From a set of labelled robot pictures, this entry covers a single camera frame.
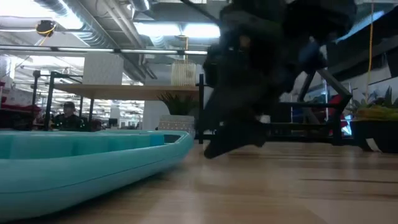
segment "shelf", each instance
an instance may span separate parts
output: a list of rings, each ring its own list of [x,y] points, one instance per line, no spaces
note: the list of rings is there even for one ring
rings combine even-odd
[[[98,100],[159,100],[158,96],[171,93],[199,99],[197,86],[132,86],[55,84],[54,88],[90,99]]]

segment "ceiling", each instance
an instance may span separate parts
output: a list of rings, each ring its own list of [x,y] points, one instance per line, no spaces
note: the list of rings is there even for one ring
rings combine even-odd
[[[55,15],[55,11],[44,8],[38,4],[32,4],[33,1],[40,0],[0,0],[0,44],[12,45],[34,45],[43,41],[43,37],[34,30],[40,20],[48,19],[55,20],[58,23],[56,32],[53,36],[46,38],[42,43],[43,46],[59,46],[59,47],[89,47],[89,44],[82,41],[81,35],[83,32],[76,32],[76,30],[68,30],[66,28],[74,28],[71,23],[73,20],[83,20],[86,22],[82,28],[84,32],[92,32],[92,34],[99,34],[104,37],[109,46],[137,49],[137,48],[160,48],[168,49],[183,49],[185,41],[176,38],[175,35],[185,34],[189,36],[188,49],[190,50],[206,50],[212,43],[218,41],[219,30],[211,23],[211,21],[196,12],[192,8],[182,4],[178,0],[149,0],[151,2],[150,11],[138,12],[131,10],[128,0],[105,0],[108,2],[111,11],[106,7],[104,0],[46,0],[42,2],[63,2],[70,6],[71,21],[60,21],[60,18]],[[118,14],[115,6],[110,4],[115,1],[116,6],[120,9],[121,14]],[[199,2],[197,6],[206,10],[211,15],[218,17],[219,11],[227,3],[224,0],[196,0]],[[132,27],[124,26],[124,30],[120,24],[123,24],[123,17]],[[163,31],[163,33],[154,34],[155,31]],[[60,72],[68,67],[70,72],[82,75],[84,67],[84,55],[69,55],[72,57],[51,57],[51,56],[29,56],[18,55],[14,57],[16,65],[19,66],[15,74],[16,87],[32,91],[30,83],[34,81],[32,76],[32,69],[42,70],[59,70]],[[125,75],[123,78],[124,85],[135,85],[137,81],[145,83],[146,80],[156,78],[169,82],[171,74],[171,64],[174,62],[176,56],[168,55],[149,55],[146,56],[145,62],[147,67],[152,71],[154,76],[147,73],[145,78],[140,77],[137,73],[139,68],[134,63],[139,60],[137,55],[130,55],[126,60],[132,62],[130,67],[125,68]],[[202,64],[204,56],[191,56],[189,60],[197,64]],[[45,84],[46,79],[41,78],[40,82],[43,85],[39,86],[39,91],[42,96],[46,96],[48,87]],[[71,100],[71,97],[66,93],[56,92],[54,108],[61,108],[65,100]],[[79,104],[78,98],[72,98]],[[129,111],[142,112],[143,102],[111,102],[96,100],[95,109],[101,116],[106,116],[112,104],[119,104],[123,108],[122,113],[128,114]],[[88,110],[89,100],[84,102],[84,111]]]

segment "white planter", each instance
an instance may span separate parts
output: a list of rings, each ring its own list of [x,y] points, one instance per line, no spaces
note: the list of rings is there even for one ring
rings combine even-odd
[[[193,116],[162,115],[159,130],[186,131],[195,137],[195,118]]]

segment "floor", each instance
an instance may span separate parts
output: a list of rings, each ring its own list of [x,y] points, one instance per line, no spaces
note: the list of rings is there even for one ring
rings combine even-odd
[[[397,223],[398,156],[267,143],[179,166],[67,211],[19,223]]]

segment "person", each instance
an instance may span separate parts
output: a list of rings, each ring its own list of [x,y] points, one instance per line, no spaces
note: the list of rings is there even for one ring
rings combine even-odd
[[[61,131],[80,131],[85,127],[84,121],[75,115],[75,104],[71,101],[63,105],[63,114],[54,118],[54,129]]]

